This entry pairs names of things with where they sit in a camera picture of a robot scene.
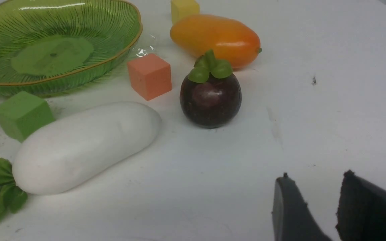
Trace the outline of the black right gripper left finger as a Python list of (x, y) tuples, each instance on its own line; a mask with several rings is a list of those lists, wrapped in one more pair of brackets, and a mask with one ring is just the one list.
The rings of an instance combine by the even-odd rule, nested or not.
[(276, 241), (330, 241), (288, 173), (275, 180), (272, 223)]

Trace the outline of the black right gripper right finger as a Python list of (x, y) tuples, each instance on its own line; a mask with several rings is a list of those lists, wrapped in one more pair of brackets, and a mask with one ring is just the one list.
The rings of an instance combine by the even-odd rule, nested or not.
[(336, 229), (342, 241), (386, 241), (386, 190), (344, 173)]

